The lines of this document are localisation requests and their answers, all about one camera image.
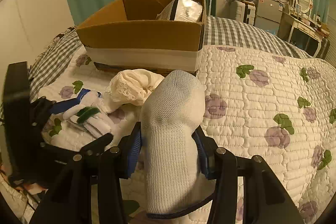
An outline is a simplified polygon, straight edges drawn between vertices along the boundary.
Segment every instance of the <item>bed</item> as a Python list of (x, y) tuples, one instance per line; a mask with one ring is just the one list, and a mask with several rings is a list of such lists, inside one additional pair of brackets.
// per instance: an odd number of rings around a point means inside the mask
[[(336, 153), (332, 119), (336, 119), (336, 114), (331, 118), (331, 110), (336, 107), (335, 69), (270, 33), (216, 17), (208, 17), (202, 51), (197, 77), (207, 86), (201, 124), (204, 132), (235, 155), (262, 155), (304, 222), (314, 223), (336, 191), (332, 160)], [(60, 101), (76, 96), (71, 92), (74, 81), (103, 91), (113, 74), (96, 71), (75, 28), (70, 27), (38, 58), (29, 77), (31, 100), (46, 96)], [(124, 105), (113, 112), (110, 118), (115, 123), (114, 130), (128, 135), (139, 111), (139, 107)], [(47, 142), (78, 151), (94, 140), (66, 123), (62, 123), (58, 134), (50, 134), (56, 118), (60, 117), (51, 116), (43, 130)], [(121, 180), (129, 223), (153, 221), (147, 219), (144, 211), (143, 185), (143, 163), (139, 161), (131, 179)], [(93, 200), (96, 195), (93, 186)], [(33, 200), (28, 203), (22, 216), (27, 222), (38, 205)], [(243, 204), (243, 182), (239, 180), (236, 223), (242, 222)], [(206, 222), (210, 206), (211, 202), (174, 222)], [(95, 223), (95, 202), (92, 208)]]

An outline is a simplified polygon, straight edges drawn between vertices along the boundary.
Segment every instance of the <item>gray checkered sheet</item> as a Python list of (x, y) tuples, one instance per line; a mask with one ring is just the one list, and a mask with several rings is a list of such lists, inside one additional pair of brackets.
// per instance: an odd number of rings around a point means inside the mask
[(204, 45), (230, 45), (295, 58), (311, 58), (305, 51), (252, 25), (212, 16), (208, 17), (207, 23), (204, 29)]
[[(203, 40), (204, 45), (231, 45), (295, 58), (311, 57), (305, 51), (268, 32), (226, 18), (208, 17)], [(36, 99), (40, 88), (53, 83), (65, 71), (73, 54), (81, 45), (74, 27), (54, 38), (29, 71), (29, 79), (32, 79), (31, 101)], [(2, 105), (0, 117), (3, 118)]]

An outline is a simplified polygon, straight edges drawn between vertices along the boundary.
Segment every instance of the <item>white suitcase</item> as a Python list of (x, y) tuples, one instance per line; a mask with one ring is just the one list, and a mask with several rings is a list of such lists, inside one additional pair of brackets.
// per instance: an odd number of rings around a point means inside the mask
[(253, 25), (255, 17), (255, 6), (245, 4), (238, 0), (231, 3), (230, 18), (246, 24)]

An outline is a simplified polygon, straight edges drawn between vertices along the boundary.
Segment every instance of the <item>vanity table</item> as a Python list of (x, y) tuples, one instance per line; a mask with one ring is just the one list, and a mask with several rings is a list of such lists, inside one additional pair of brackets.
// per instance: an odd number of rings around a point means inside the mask
[(312, 5), (313, 5), (312, 0), (294, 0), (293, 6), (291, 7), (288, 6), (286, 13), (285, 12), (282, 13), (277, 35), (280, 39), (287, 41), (288, 43), (291, 43), (291, 38), (294, 29), (303, 32), (304, 34), (308, 35), (305, 36), (307, 39), (305, 47), (306, 49), (309, 41), (317, 43), (317, 49), (313, 55), (313, 57), (316, 57), (321, 49), (321, 42), (323, 36), (320, 33), (318, 33), (315, 29), (313, 29), (310, 25), (307, 25), (297, 19), (298, 17), (305, 17), (309, 18), (309, 20), (312, 21), (310, 19)]
[(317, 54), (319, 53), (321, 49), (321, 41), (323, 36), (317, 33), (312, 27), (309, 25), (306, 25), (305, 23), (301, 22), (300, 20), (292, 17), (289, 14), (282, 13), (281, 21), (280, 21), (280, 26), (278, 30), (278, 37), (282, 40), (287, 41), (290, 43), (293, 30), (298, 29), (301, 32), (307, 34), (311, 38), (315, 39), (318, 43), (316, 52), (314, 53), (313, 57), (316, 57)]

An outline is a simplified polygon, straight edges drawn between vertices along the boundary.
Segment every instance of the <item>green leaf print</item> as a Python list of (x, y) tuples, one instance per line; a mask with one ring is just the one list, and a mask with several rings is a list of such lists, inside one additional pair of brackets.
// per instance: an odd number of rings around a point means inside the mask
[(329, 114), (329, 122), (333, 124), (336, 120), (336, 108), (332, 109)]
[(55, 118), (54, 125), (52, 126), (52, 130), (49, 132), (49, 136), (52, 137), (54, 135), (57, 135), (61, 130), (62, 130), (61, 120)]
[(92, 59), (90, 58), (90, 56), (88, 56), (86, 61), (85, 61), (85, 65), (90, 64), (91, 61), (92, 61)]
[(240, 65), (236, 68), (236, 74), (238, 74), (240, 78), (245, 78), (246, 75), (250, 74), (250, 70), (253, 69), (253, 65)]
[(74, 85), (73, 89), (74, 89), (74, 92), (75, 94), (77, 94), (83, 87), (83, 82), (80, 81), (80, 80), (77, 80), (75, 82), (72, 83)]
[(297, 99), (297, 103), (299, 104), (299, 108), (302, 108), (302, 107), (306, 108), (311, 105), (307, 99), (304, 99), (301, 96)]
[(283, 113), (277, 114), (274, 116), (273, 120), (277, 124), (280, 124), (280, 128), (286, 129), (290, 135), (293, 135), (295, 133), (292, 121), (286, 114)]
[(308, 81), (309, 81), (309, 78), (308, 78), (308, 74), (307, 74), (306, 68), (302, 68), (302, 69), (301, 69), (301, 71), (300, 71), (300, 76), (302, 77), (302, 79), (303, 79), (305, 82), (308, 82)]
[(321, 169), (323, 169), (324, 167), (326, 167), (327, 164), (328, 164), (329, 162), (331, 162), (331, 160), (332, 160), (332, 156), (331, 156), (331, 152), (330, 152), (330, 150), (326, 150), (326, 151), (324, 151), (322, 161), (321, 161), (319, 167), (317, 167), (317, 170), (321, 170)]

